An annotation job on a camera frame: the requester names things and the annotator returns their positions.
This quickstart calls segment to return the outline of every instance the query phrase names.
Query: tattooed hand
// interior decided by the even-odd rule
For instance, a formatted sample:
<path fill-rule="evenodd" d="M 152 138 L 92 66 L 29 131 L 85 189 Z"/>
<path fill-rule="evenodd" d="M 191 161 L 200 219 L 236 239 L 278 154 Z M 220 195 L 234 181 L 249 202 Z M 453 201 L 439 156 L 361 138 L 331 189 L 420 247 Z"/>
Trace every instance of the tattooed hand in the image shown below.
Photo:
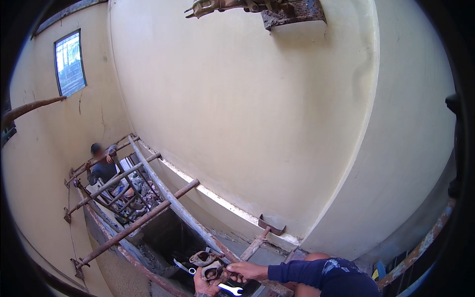
<path fill-rule="evenodd" d="M 201 279 L 202 267 L 196 269 L 193 280 L 195 281 L 195 296 L 197 297 L 213 297 L 219 292 L 219 287 L 212 286 L 209 282 Z"/>

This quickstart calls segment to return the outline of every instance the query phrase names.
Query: concrete wall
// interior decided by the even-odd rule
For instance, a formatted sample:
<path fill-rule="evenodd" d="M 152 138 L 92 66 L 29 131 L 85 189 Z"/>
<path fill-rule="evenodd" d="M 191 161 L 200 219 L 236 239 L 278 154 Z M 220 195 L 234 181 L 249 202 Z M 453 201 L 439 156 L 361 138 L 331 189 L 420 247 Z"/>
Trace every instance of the concrete wall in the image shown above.
<path fill-rule="evenodd" d="M 307 251 L 354 259 L 377 246 L 426 199 L 452 152 L 455 116 L 445 97 L 455 90 L 440 39 L 412 0 L 379 0 L 376 9 L 371 118 L 354 164 L 301 245 Z"/>
<path fill-rule="evenodd" d="M 240 9 L 185 19 L 190 4 L 111 3 L 133 128 L 230 203 L 302 238 L 348 166 L 374 96 L 370 2 L 322 1 L 328 26 L 271 34 Z"/>
<path fill-rule="evenodd" d="M 69 259 L 84 257 L 92 248 L 83 212 L 73 213 L 71 225 L 63 219 L 63 208 L 79 202 L 77 191 L 63 184 L 69 169 L 90 158 L 92 143 L 111 144 L 131 131 L 109 55 L 107 4 L 76 12 L 28 39 L 13 74 L 10 98 L 16 108 L 58 96 L 53 43 L 78 28 L 88 85 L 63 102 L 15 120 L 18 132 L 1 151 L 2 176 L 15 222 L 38 251 L 26 246 L 33 259 L 71 283 L 45 264 L 42 255 L 91 294 L 112 296 L 95 260 L 91 268 L 84 268 L 85 284 L 74 276 Z"/>

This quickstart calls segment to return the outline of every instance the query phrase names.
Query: person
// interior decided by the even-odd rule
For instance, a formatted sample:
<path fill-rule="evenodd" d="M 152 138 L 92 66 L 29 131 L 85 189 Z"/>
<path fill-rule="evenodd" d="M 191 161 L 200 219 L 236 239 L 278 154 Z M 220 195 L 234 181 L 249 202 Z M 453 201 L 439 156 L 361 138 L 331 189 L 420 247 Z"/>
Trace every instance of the person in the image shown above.
<path fill-rule="evenodd" d="M 238 283 L 248 279 L 275 280 L 281 283 L 297 282 L 295 297 L 376 297 L 381 296 L 376 282 L 342 258 L 327 254 L 309 254 L 305 260 L 293 260 L 280 265 L 261 266 L 249 262 L 231 263 L 227 267 L 230 277 Z M 201 268 L 193 278 L 195 296 L 213 297 L 220 288 L 220 279 L 210 282 L 201 279 Z"/>
<path fill-rule="evenodd" d="M 93 144 L 91 146 L 91 154 L 95 160 L 98 160 L 96 165 L 93 166 L 91 171 L 91 163 L 87 161 L 84 164 L 84 167 L 87 171 L 87 181 L 91 186 L 97 183 L 99 177 L 102 179 L 104 183 L 108 182 L 111 178 L 114 177 L 117 173 L 117 169 L 115 167 L 115 163 L 112 160 L 112 156 L 116 154 L 117 145 L 113 144 L 109 146 L 107 152 L 100 144 Z M 112 184 L 107 190 L 113 191 L 119 182 Z"/>

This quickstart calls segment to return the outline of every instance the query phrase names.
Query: hand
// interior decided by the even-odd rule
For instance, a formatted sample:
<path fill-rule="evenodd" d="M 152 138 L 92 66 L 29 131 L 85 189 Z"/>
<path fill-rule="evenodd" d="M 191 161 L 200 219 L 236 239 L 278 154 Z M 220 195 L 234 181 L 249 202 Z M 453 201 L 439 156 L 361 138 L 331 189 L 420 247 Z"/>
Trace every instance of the hand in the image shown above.
<path fill-rule="evenodd" d="M 193 277 L 193 280 L 195 282 L 195 292 L 196 292 L 195 296 L 213 297 L 219 292 L 220 288 L 216 286 L 212 286 L 209 282 L 201 279 L 202 269 L 203 267 L 198 267 L 196 269 L 195 276 Z"/>
<path fill-rule="evenodd" d="M 248 279 L 267 279 L 267 266 L 261 266 L 249 262 L 239 262 L 229 264 L 226 269 L 230 272 L 238 273 L 237 276 L 231 274 L 231 279 L 238 283 L 245 283 Z"/>

